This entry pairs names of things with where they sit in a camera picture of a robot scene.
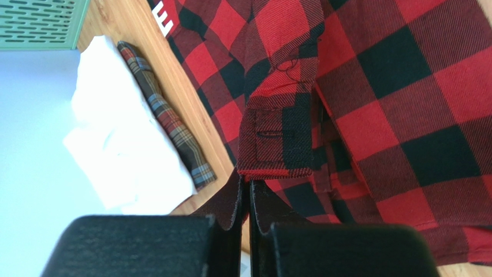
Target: white fabric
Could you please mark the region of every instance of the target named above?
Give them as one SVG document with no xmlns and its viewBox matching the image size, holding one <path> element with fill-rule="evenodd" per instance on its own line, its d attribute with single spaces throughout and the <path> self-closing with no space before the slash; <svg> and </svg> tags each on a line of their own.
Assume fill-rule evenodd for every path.
<svg viewBox="0 0 492 277">
<path fill-rule="evenodd" d="M 72 109 L 79 127 L 64 145 L 106 209 L 165 215 L 196 193 L 189 172 L 106 36 L 81 54 Z"/>
</svg>

